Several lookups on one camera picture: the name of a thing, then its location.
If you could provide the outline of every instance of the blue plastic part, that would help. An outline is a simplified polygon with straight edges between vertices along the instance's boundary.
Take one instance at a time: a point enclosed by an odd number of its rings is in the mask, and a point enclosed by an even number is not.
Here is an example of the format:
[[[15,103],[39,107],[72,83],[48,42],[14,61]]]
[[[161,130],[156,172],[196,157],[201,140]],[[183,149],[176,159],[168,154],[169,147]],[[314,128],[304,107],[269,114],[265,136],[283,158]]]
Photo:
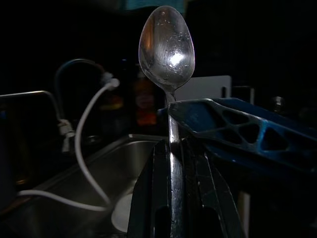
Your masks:
[[[171,105],[169,113],[196,138],[209,141],[212,152],[221,151],[216,142],[316,173],[317,131],[290,119],[235,98],[180,101]],[[233,156],[224,159],[246,165],[238,155],[236,160]],[[255,164],[249,161],[248,167]]]

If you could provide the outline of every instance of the sink basin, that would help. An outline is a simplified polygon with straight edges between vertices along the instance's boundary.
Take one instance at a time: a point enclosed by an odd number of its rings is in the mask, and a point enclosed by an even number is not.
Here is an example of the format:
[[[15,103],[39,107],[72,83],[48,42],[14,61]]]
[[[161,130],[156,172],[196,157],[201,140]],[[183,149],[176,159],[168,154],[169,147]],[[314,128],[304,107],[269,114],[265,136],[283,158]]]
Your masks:
[[[128,135],[86,160],[91,174],[113,202],[106,212],[88,211],[34,197],[10,214],[5,223],[23,238],[125,237],[111,224],[113,206],[119,198],[132,193],[153,146],[162,139],[164,137]],[[104,206],[77,165],[34,189],[77,202]]]

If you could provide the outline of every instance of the brown bottle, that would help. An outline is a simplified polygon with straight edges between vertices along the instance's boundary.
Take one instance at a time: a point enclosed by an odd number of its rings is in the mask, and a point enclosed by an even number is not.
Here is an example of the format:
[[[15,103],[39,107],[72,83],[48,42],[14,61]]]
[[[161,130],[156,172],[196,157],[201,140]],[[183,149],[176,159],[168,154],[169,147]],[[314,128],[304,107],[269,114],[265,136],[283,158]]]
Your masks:
[[[139,67],[138,79],[134,83],[137,123],[139,126],[155,125],[157,115],[154,105],[154,84],[144,75],[140,65],[137,66]]]

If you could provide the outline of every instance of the metal spoon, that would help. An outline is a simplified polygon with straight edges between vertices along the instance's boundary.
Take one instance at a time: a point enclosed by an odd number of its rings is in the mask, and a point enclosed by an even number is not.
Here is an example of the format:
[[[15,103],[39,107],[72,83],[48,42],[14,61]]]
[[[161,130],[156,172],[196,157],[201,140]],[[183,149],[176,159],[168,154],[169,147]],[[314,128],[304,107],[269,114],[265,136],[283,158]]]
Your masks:
[[[144,25],[139,43],[139,62],[144,74],[166,94],[167,106],[174,92],[192,76],[193,42],[182,15],[170,6],[155,9]],[[168,117],[171,170],[171,237],[184,237],[184,182],[177,122]]]

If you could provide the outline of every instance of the white cable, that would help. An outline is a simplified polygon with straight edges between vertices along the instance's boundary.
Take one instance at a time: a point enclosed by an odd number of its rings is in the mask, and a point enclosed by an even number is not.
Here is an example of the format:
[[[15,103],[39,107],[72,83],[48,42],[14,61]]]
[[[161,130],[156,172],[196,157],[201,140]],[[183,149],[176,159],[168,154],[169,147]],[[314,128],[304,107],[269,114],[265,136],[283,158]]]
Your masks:
[[[75,135],[75,153],[76,153],[76,158],[77,158],[77,162],[79,164],[79,167],[80,167],[81,171],[83,172],[84,176],[86,177],[86,179],[88,180],[88,182],[95,189],[95,191],[100,195],[100,197],[105,201],[106,204],[110,204],[111,201],[110,201],[109,197],[105,194],[105,192],[102,190],[102,188],[99,186],[99,184],[95,181],[95,179],[90,174],[90,172],[88,171],[87,166],[86,166],[85,161],[84,161],[84,158],[83,158],[83,155],[82,155],[82,152],[81,152],[80,145],[81,145],[81,132],[83,130],[85,120],[86,120],[91,108],[93,107],[93,105],[95,104],[97,99],[101,96],[101,94],[104,93],[105,90],[107,90],[111,87],[112,87],[112,84],[107,83],[104,87],[102,87],[93,96],[93,98],[90,100],[88,106],[86,107],[83,115],[81,116],[81,118],[79,120],[77,129],[76,129],[76,135]]]
[[[102,190],[102,188],[95,181],[95,179],[90,174],[90,172],[85,164],[85,161],[84,161],[84,158],[83,158],[83,155],[81,152],[81,132],[83,130],[87,116],[88,116],[91,108],[94,106],[95,102],[97,101],[97,99],[103,94],[103,92],[105,90],[112,90],[113,88],[116,88],[117,86],[119,86],[119,84],[120,84],[119,80],[117,80],[116,78],[109,79],[108,83],[106,83],[105,86],[102,87],[94,95],[94,97],[90,100],[88,106],[86,107],[84,113],[82,114],[82,116],[79,120],[77,130],[76,130],[76,135],[75,135],[75,152],[76,152],[76,158],[77,158],[77,162],[79,164],[79,167],[80,167],[81,171],[83,172],[84,176],[86,177],[86,179],[88,180],[88,182],[91,184],[91,186],[100,195],[100,197],[103,198],[106,205],[109,205],[111,203],[109,197],[105,194],[105,192]],[[61,203],[65,203],[65,204],[70,205],[70,206],[74,206],[74,207],[78,207],[78,208],[82,208],[82,209],[87,209],[87,210],[91,210],[91,211],[102,212],[102,211],[106,210],[105,207],[92,206],[92,205],[88,205],[88,204],[84,204],[84,203],[80,203],[80,202],[75,202],[75,201],[63,198],[61,196],[58,196],[56,194],[46,192],[46,191],[41,191],[41,190],[23,190],[23,191],[18,192],[17,195],[18,196],[34,196],[34,195],[35,196],[43,196],[43,197],[47,197],[47,198],[59,201]]]
[[[106,210],[105,207],[92,206],[92,205],[87,205],[87,204],[83,204],[80,202],[75,202],[75,201],[63,198],[61,196],[58,196],[56,194],[46,192],[46,191],[41,191],[41,190],[23,190],[23,191],[18,192],[17,195],[18,196],[34,196],[35,195],[35,196],[47,197],[47,198],[56,200],[56,201],[61,202],[61,203],[65,203],[65,204],[73,206],[73,207],[79,207],[79,208],[83,208],[83,209],[91,210],[91,211],[96,211],[96,212],[103,212]]]

